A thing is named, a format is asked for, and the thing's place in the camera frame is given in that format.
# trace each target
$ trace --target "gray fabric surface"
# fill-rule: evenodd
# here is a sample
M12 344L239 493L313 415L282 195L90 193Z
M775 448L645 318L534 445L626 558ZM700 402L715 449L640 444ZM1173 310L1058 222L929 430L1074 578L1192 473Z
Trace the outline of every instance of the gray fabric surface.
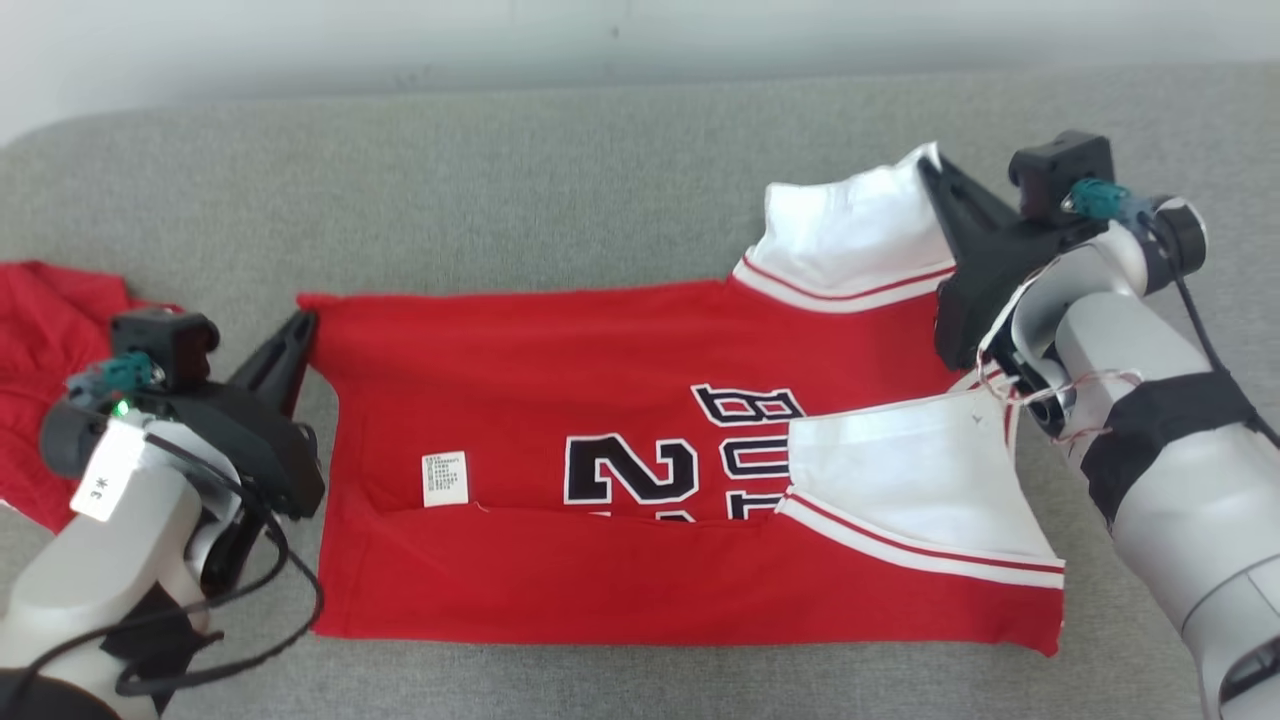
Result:
M1280 418L1276 67L822 79L184 108L78 120L0 151L0 259L127 275L206 313L227 373L298 290L457 293L721 277L763 229L771 181L826 182L942 141L1004 187L1010 154L1108 135L1121 178L1190 197L1193 278L1222 356ZM1156 305L1178 316L1174 297ZM1179 328L1187 328L1180 319ZM298 407L329 451L337 401ZM1189 719L1194 671L1112 555L1083 487L1024 424L1019 471L1068 561L1052 660L1016 647L479 647L306 638L180 693L169 717ZM292 529L315 559L321 521ZM46 541L0 515L0 582ZM252 569L268 560L259 548ZM305 618L296 577L223 612L229 659Z

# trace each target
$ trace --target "cable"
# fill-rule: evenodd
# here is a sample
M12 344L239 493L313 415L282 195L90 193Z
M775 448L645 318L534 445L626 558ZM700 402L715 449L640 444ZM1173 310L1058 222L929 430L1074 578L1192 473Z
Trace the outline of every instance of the cable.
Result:
M218 480L218 483L225 484L228 487L234 486L239 488L238 483L228 478L221 470L215 468L211 462L209 462L204 457L188 452L187 450L164 438L157 438L155 436L147 436L147 442L169 452L170 455L180 457L182 460L186 460L187 462L198 466L200 469L209 473L215 480ZM315 603L311 609L311 616L307 618L306 623L298 626L297 630L291 633L283 641L275 643L274 646L264 650L262 652L252 657L238 660L236 662L215 665L212 667L206 667L204 670L196 670L195 673L183 673L182 675L166 675L163 678L150 678L146 680L131 680L128 678L131 678L137 671L138 664L134 664L133 666L125 667L124 673L120 674L119 680L116 680L115 683L115 692L119 693L120 696L125 697L150 696L184 688L193 688L196 685L204 685L206 683L212 683L215 680L230 678L232 675L238 675L239 673L243 673L252 667L257 667L259 665L266 662L268 660L288 650L293 643L298 642L298 639L302 638L302 635L307 634L307 630L310 630L311 626L316 624L316 620L320 619L320 614L324 612L324 588L320 587L320 579L316 578L315 571L307 568L307 565L302 561L301 557L298 557L296 552L289 550L289 541L284 536L284 530L280 528L280 523L275 519L275 515L273 515L269 510L266 510L262 506L262 503L259 502L257 497L252 496L252 493L243 491L243 488L241 489L243 492L243 495L241 495L241 498L244 500L244 503L266 524L268 539L271 541L273 544L275 544L275 547L280 551L280 555L288 556L289 562L292 562L293 566L297 568L298 571L302 574L302 577L307 579L307 583L311 584L311 589L315 592Z
M251 511L253 511L253 514L257 515L266 525L266 533L265 533L266 538L271 541L271 543L276 548L275 562L273 564L270 570L264 573L256 580L241 585L227 593L223 593L218 597L201 600L197 602L192 602L189 605L184 605L182 607L150 612L141 618L134 618L132 620L115 623L113 625L82 633L79 635L76 635L70 639L67 639L54 646L52 648L42 653L40 657L33 660L29 665L27 665L23 673L18 676L18 679L13 684L9 697L5 700L4 706L0 707L0 717L10 717L17 714L18 703L26 694L27 689L31 687L31 683L36 679L36 676L40 675L40 670L42 670L46 665L60 657L63 653L69 652L90 641L106 637L111 633L132 630L136 628L148 625L151 623L156 623L159 620L168 620L170 618L184 618L187 615L191 615L192 612L201 612L214 607L220 607L223 605L227 605L228 602L246 597L261 589L268 583L278 578L280 573L284 570L287 562L292 562L298 569L298 571L302 573L302 575L307 579L307 582L315 591L316 600L311 612L311 618L302 628L292 633L288 638L285 638L280 643L276 643L275 646L268 648L266 651L253 657L250 657L247 660L241 660L237 662L229 662L225 665L218 665L205 670L198 670L196 673L187 673L183 675L174 675L169 678L152 678L148 680L128 680L127 678L136 671L134 666L129 666L125 669L124 673L122 673L120 678L116 682L116 693L120 696L155 694L174 689L191 688L214 680L229 678L238 673L243 673L244 670L256 667L262 662L266 662L269 659L275 657L276 655L287 650L289 646L297 642L298 638L305 635L306 632L310 630L311 626L315 624L315 621L319 619L320 612L324 609L324 588L320 585L319 578L316 578L315 573L310 568L307 568L305 562L302 562L302 560L297 556L297 553L289 550L288 538L284 536L284 530L280 528L279 521L269 510L266 510L262 506L261 502L259 502L257 497L255 497L251 492L244 489L236 480L228 478L225 473L223 473L220 469L210 464L204 457L188 452L187 450L156 436L151 434L146 436L146 442L200 468L205 473L210 474L210 477L215 482L218 482L219 484L221 484L223 487L237 495L244 502L244 506L248 507ZM209 635L207 639L209 642L216 642L223 637L224 635L221 632L216 632Z
M1187 316L1192 320L1192 328L1196 329L1196 338L1199 340L1201 347L1204 350L1204 357L1208 360L1210 366L1228 375L1231 374L1222 363L1222 359L1217 355L1217 350L1213 343L1208 340L1208 331L1204 329L1204 320L1201 319L1199 310L1196 307L1196 301L1192 300L1192 291L1187 287L1187 281L1183 278L1181 269L1174 263L1172 252L1170 252L1169 242L1165 237L1156 229L1155 224L1151 222L1148 215L1140 215L1138 219L1142 227L1151 233L1151 237L1156 238L1160 243L1160 249L1164 251L1165 261L1169 263L1169 269L1174 274L1174 284L1178 287L1178 295L1183 299L1183 305L1187 306ZM1172 232L1176 234L1178 229L1174 228ZM1262 437L1271 441L1271 445L1280 448L1280 434L1276 434L1275 429L1258 414L1257 409L1253 410L1253 418L1248 420L1248 425L1262 434Z

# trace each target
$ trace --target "white sticker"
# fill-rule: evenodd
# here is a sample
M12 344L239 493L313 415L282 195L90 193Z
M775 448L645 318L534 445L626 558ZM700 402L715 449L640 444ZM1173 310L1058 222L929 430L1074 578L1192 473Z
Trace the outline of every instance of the white sticker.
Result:
M439 452L422 456L422 507L466 505L467 454Z
M102 523L110 520L147 447L146 436L142 428L111 418L72 496L72 510Z

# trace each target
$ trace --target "bulls jersey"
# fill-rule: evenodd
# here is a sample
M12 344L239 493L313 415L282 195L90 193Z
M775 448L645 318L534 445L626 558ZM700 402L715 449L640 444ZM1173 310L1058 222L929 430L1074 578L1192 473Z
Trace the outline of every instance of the bulls jersey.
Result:
M937 397L968 383L933 354L923 152L771 186L724 282L303 296L340 407L317 632L1052 653L1005 406Z

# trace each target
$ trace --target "care label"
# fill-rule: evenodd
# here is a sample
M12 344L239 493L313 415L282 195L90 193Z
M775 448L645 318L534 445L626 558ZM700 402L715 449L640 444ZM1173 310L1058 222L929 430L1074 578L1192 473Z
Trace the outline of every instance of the care label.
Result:
M466 505L467 454L439 452L422 456L422 507L436 505Z

